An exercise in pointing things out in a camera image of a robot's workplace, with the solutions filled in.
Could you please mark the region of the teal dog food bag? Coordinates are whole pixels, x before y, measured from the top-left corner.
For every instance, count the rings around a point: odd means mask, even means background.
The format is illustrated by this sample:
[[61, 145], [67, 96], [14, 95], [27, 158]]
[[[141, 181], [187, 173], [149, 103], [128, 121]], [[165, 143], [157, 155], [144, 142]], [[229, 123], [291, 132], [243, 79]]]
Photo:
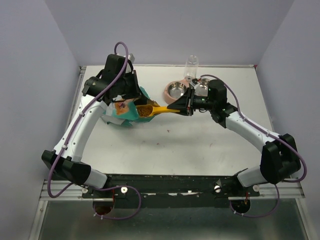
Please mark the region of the teal dog food bag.
[[150, 122], [154, 116], [140, 117], [136, 106], [152, 105], [153, 107], [159, 107], [160, 105], [150, 99], [143, 87], [140, 87], [140, 92], [141, 96], [138, 98], [123, 100], [120, 95], [115, 97], [113, 100], [119, 102], [111, 102], [100, 116], [101, 120], [107, 125], [114, 124], [123, 127], [133, 127], [136, 124]]

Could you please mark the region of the yellow plastic scoop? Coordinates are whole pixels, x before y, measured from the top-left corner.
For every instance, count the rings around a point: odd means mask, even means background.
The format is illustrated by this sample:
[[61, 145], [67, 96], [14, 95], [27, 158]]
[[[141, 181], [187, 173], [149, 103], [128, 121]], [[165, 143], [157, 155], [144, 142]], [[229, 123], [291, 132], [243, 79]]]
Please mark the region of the yellow plastic scoop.
[[153, 106], [153, 105], [150, 105], [150, 104], [147, 104], [147, 105], [152, 106], [153, 107], [153, 111], [152, 111], [150, 116], [145, 117], [145, 118], [153, 117], [155, 115], [163, 114], [163, 113], [175, 113], [175, 112], [177, 112], [176, 110], [167, 109], [166, 106]]

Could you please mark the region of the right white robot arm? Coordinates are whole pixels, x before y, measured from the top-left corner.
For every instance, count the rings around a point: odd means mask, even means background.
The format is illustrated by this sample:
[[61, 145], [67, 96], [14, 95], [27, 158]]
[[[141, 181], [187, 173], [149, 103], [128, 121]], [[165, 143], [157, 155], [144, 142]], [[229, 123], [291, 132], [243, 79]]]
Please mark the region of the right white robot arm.
[[234, 195], [243, 195], [253, 185], [287, 182], [302, 166], [295, 139], [289, 134], [269, 131], [251, 121], [241, 112], [239, 104], [228, 102], [227, 93], [230, 91], [221, 79], [213, 79], [207, 84], [206, 96], [196, 95], [195, 89], [189, 87], [180, 98], [168, 105], [168, 109], [176, 110], [183, 116], [192, 116], [196, 110], [208, 111], [217, 124], [240, 135], [261, 153], [259, 166], [235, 175], [237, 179], [230, 183], [230, 191]]

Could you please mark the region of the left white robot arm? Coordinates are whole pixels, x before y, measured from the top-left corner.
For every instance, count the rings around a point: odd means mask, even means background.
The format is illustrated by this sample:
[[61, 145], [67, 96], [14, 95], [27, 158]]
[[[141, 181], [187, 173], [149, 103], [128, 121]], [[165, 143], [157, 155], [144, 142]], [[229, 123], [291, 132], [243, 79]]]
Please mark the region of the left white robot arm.
[[108, 177], [83, 163], [83, 152], [97, 121], [111, 104], [142, 95], [134, 60], [132, 54], [107, 56], [104, 69], [84, 82], [78, 109], [63, 137], [53, 150], [45, 150], [41, 156], [53, 173], [73, 184], [93, 187], [101, 198], [110, 194]]

